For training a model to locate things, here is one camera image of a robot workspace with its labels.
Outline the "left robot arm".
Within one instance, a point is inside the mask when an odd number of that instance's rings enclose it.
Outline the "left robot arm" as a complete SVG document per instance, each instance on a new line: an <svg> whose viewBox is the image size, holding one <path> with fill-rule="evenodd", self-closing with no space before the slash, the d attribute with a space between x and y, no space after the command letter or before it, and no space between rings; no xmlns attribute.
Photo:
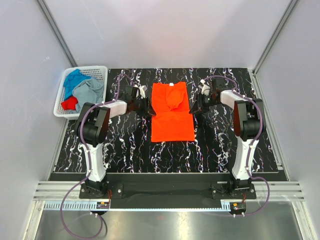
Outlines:
<svg viewBox="0 0 320 240"><path fill-rule="evenodd" d="M156 112L146 96L146 91L145 85L128 85L119 98L97 104L86 102L83 105L75 126L86 161L85 178L80 181L82 193L97 198L111 193L103 164L103 143L107 138L109 120L130 112L136 112L143 117L155 116Z"/></svg>

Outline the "orange t-shirt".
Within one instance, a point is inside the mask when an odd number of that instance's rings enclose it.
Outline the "orange t-shirt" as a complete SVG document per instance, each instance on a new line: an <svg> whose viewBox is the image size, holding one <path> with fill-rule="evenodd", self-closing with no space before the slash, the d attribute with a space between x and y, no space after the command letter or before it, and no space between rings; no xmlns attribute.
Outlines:
<svg viewBox="0 0 320 240"><path fill-rule="evenodd" d="M151 103L156 113L151 120L153 143L195 140L194 119L189 113L189 97L185 82L154 83Z"/></svg>

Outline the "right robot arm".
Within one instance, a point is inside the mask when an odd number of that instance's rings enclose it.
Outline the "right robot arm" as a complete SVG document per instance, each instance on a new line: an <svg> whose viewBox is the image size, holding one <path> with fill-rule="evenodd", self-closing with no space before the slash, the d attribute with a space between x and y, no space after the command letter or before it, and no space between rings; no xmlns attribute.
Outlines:
<svg viewBox="0 0 320 240"><path fill-rule="evenodd" d="M200 92L195 95L195 102L189 113L202 114L211 106L226 105L233 110L233 131L237 138L237 150L229 180L220 189L213 191L222 197L242 199L254 194L252 185L252 165L259 137L266 129L263 101L248 98L237 92L237 83L230 89L225 76L209 76L200 81Z"/></svg>

